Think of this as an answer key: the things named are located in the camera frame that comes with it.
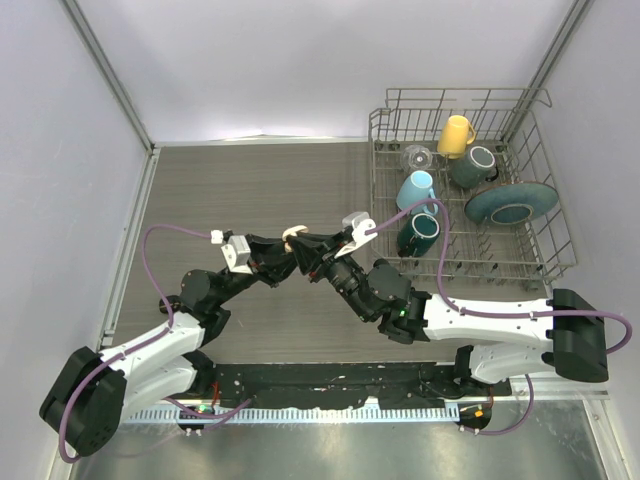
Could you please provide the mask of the cream earbud charging case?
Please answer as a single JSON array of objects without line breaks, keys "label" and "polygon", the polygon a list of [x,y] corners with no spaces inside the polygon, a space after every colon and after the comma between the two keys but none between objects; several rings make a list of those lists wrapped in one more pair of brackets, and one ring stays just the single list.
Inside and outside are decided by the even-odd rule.
[{"label": "cream earbud charging case", "polygon": [[291,247],[291,245],[289,243],[289,239],[297,237],[300,233],[308,233],[308,232],[309,232],[309,229],[305,225],[296,225],[296,226],[289,227],[286,230],[284,230],[283,233],[282,233],[282,241],[284,242],[284,250],[287,253],[292,253],[293,252],[293,248]]}]

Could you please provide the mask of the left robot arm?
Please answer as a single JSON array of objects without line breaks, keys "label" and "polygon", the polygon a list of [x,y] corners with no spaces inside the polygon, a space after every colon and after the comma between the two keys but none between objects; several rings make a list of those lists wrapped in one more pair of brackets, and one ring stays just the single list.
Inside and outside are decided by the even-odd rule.
[{"label": "left robot arm", "polygon": [[213,363],[201,348],[226,326],[224,304],[256,283],[276,287],[287,279],[298,266],[291,246],[297,235],[211,231],[205,237],[220,246],[225,267],[185,273],[179,294],[160,297],[164,323],[116,347],[74,351],[39,410],[58,435],[61,459],[74,464],[95,454],[124,420],[159,400],[181,393],[205,397]]}]

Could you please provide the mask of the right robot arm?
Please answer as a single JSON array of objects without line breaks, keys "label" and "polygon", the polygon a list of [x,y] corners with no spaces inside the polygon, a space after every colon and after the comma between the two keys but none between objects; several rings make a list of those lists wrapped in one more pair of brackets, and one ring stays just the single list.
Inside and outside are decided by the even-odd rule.
[{"label": "right robot arm", "polygon": [[388,261],[364,271],[347,232],[300,232],[286,244],[311,282],[327,280],[363,322],[401,344],[463,339],[451,380],[465,395],[509,377],[545,371],[584,383],[608,380],[604,319],[570,289],[521,302],[446,299],[419,291]]}]

